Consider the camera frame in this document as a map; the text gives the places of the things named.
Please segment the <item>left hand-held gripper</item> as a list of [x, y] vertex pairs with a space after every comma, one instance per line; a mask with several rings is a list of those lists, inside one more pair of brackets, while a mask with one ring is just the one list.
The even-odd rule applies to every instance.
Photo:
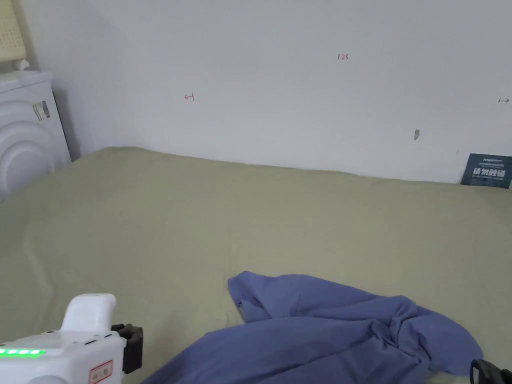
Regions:
[[110, 293], [89, 293], [68, 304], [60, 329], [4, 342], [3, 384], [121, 384], [143, 365], [144, 330], [112, 324]]

